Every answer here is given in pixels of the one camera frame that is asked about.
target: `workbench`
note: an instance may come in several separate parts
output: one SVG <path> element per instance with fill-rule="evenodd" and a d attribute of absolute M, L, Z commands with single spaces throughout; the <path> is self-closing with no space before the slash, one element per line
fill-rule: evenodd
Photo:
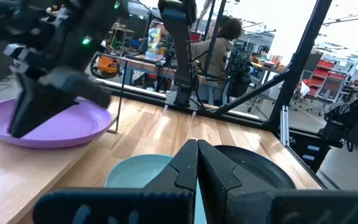
<path fill-rule="evenodd" d="M 261 86 L 263 85 L 264 83 L 266 83 L 268 80 L 269 80 L 269 77 L 270 77 L 270 73 L 273 72 L 273 73 L 277 73 L 277 74 L 281 74 L 282 71 L 276 69 L 276 68 L 273 68 L 273 67 L 266 67 L 265 65 L 260 65 L 258 63 L 254 63 L 254 62 L 251 62 L 252 66 L 254 66 L 255 68 L 259 68 L 261 69 L 261 71 L 263 72 L 260 72 L 259 73 L 259 76 L 258 77 L 253 77 L 251 76 L 251 82 L 254 83 L 254 88 L 257 88 L 258 86 Z M 253 99 L 251 99 L 251 105 L 250 107 L 248 108 L 247 112 L 250 113 L 251 112 L 251 109 L 252 108 L 256 108 L 257 106 L 257 100 L 261 98 L 263 100 L 270 100 L 271 102 L 275 102 L 276 100 L 269 97 L 269 96 L 266 96 L 266 95 L 259 95 L 259 96 L 256 96 L 254 97 Z"/>
<path fill-rule="evenodd" d="M 136 57 L 144 59 L 145 55 L 138 55 Z M 133 74 L 134 70 L 144 72 L 144 73 L 154 74 L 154 75 L 160 75 L 160 76 L 164 76 L 165 78 L 170 78 L 170 79 L 173 79 L 173 76 L 175 75 L 175 72 L 176 72 L 176 70 L 173 68 L 163 67 L 163 68 L 160 68 L 160 72 L 158 74 L 158 67 L 156 67 L 155 64 L 141 62 L 141 61 L 129 59 L 129 58 L 123 58 L 123 59 L 128 61 L 125 80 L 124 80 L 125 85 L 131 85 L 132 74 Z"/>
<path fill-rule="evenodd" d="M 111 106 L 116 111 L 117 99 Z M 123 99 L 117 134 L 74 149 L 33 150 L 0 141 L 0 223 L 30 223 L 31 208 L 51 189 L 103 187 L 110 170 L 140 154 L 175 155 L 191 138 L 239 146 L 279 165 L 298 189 L 319 184 L 270 132 Z"/>

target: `person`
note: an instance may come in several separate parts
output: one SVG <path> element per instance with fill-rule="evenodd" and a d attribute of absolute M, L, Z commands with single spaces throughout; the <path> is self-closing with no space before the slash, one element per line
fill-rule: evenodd
<path fill-rule="evenodd" d="M 212 38 L 213 31 L 215 29 L 215 24 L 213 24 L 209 29 L 209 37 Z M 216 38 L 215 46 L 213 49 L 211 63 L 208 67 L 208 74 L 214 75 L 220 78 L 226 77 L 226 60 L 227 55 L 232 49 L 231 41 L 237 39 L 242 34 L 242 23 L 239 19 L 231 18 L 228 16 L 222 16 L 221 22 L 219 25 L 218 36 Z M 209 45 L 211 43 L 211 39 L 206 40 L 204 42 L 192 43 L 190 46 L 191 57 L 196 58 L 200 56 L 202 53 L 205 53 L 209 50 Z M 201 68 L 204 69 L 205 61 L 208 54 L 201 56 L 197 59 Z M 205 77 L 200 76 L 200 82 L 205 81 Z M 218 81 L 218 90 L 213 93 L 214 100 L 221 99 L 221 94 L 226 86 L 225 81 Z"/>

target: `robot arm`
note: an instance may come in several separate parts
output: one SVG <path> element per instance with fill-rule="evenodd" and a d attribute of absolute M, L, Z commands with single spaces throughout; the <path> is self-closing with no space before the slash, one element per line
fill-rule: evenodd
<path fill-rule="evenodd" d="M 158 8 L 166 30 L 173 36 L 178 59 L 178 69 L 175 74 L 178 92 L 175 104 L 187 106 L 194 86 L 194 77 L 190 73 L 188 36 L 189 28 L 196 20 L 196 3 L 195 0 L 160 0 Z"/>
<path fill-rule="evenodd" d="M 21 138 L 76 104 L 79 96 L 107 108 L 110 96 L 83 73 L 118 17 L 129 15 L 127 0 L 64 0 L 56 16 L 27 0 L 0 1 L 4 53 L 18 61 L 17 98 L 9 133 Z"/>

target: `purple plate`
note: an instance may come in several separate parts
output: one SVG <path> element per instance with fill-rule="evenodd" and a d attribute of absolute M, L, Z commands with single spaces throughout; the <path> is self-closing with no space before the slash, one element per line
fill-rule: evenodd
<path fill-rule="evenodd" d="M 13 138 L 7 128 L 16 100 L 0 102 L 0 140 L 24 147 L 55 149 L 78 146 L 92 141 L 108 129 L 112 122 L 109 111 L 87 100 L 54 116 L 21 139 Z"/>

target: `white floor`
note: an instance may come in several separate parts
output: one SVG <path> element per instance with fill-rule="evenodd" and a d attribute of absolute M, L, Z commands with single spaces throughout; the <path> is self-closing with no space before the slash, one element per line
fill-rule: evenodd
<path fill-rule="evenodd" d="M 14 98 L 16 94 L 17 87 L 15 87 L 13 76 L 0 82 L 0 101 Z M 270 115 L 273 106 L 271 102 L 264 100 L 258 105 L 259 110 L 254 108 L 251 113 L 263 119 L 263 114 Z M 239 106 L 236 110 L 246 112 L 248 107 L 245 104 Z M 294 109 L 295 106 L 290 108 L 290 126 L 310 131 L 318 131 L 324 127 L 324 119 L 322 116 L 318 116 L 316 111 L 307 112 L 305 108 L 298 111 Z M 337 185 L 341 189 L 358 190 L 358 151 L 355 150 L 350 153 L 346 148 L 332 149 L 321 166 L 321 171 L 323 173 L 319 172 L 318 176 L 330 189 Z"/>

